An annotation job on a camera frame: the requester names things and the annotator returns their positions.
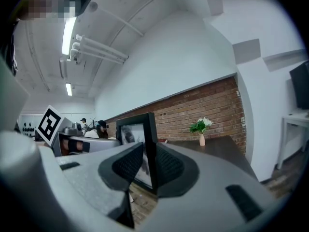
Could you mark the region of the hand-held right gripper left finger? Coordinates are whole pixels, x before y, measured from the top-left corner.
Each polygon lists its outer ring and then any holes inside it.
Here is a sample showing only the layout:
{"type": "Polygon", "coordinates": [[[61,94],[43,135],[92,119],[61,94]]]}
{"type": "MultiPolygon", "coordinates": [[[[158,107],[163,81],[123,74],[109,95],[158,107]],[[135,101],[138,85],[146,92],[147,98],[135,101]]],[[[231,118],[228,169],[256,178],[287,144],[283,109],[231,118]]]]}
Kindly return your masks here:
{"type": "Polygon", "coordinates": [[[142,163],[142,144],[56,158],[39,148],[49,186],[69,228],[133,228],[129,186],[142,163]]]}

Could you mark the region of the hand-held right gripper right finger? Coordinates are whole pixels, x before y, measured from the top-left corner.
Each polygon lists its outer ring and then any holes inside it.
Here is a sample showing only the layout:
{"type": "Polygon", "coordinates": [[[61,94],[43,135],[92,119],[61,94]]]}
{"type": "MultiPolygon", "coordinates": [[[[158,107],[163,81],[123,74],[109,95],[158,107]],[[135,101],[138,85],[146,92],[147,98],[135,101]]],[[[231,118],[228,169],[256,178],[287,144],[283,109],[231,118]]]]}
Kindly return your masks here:
{"type": "Polygon", "coordinates": [[[159,143],[158,203],[146,232],[253,232],[281,208],[247,171],[222,158],[159,143]]]}

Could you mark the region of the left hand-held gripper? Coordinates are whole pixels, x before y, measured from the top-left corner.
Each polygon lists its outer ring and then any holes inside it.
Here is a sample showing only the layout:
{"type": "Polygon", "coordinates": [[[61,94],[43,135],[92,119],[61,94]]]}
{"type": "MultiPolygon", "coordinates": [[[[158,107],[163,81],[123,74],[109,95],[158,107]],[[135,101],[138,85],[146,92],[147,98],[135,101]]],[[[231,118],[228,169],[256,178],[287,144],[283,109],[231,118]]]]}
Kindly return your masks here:
{"type": "Polygon", "coordinates": [[[50,105],[42,116],[37,132],[56,157],[62,156],[60,143],[63,139],[82,141],[82,153],[99,152],[120,145],[120,142],[114,139],[84,137],[81,124],[73,123],[50,105]]]}

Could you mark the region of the person's left hand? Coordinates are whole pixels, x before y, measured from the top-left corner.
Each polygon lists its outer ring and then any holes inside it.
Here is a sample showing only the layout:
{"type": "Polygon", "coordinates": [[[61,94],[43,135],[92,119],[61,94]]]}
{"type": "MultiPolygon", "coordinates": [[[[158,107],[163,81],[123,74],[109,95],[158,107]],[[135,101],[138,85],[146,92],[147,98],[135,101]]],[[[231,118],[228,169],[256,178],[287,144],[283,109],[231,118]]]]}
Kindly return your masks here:
{"type": "Polygon", "coordinates": [[[83,151],[83,142],[71,139],[63,139],[60,143],[62,156],[81,154],[83,151]]]}

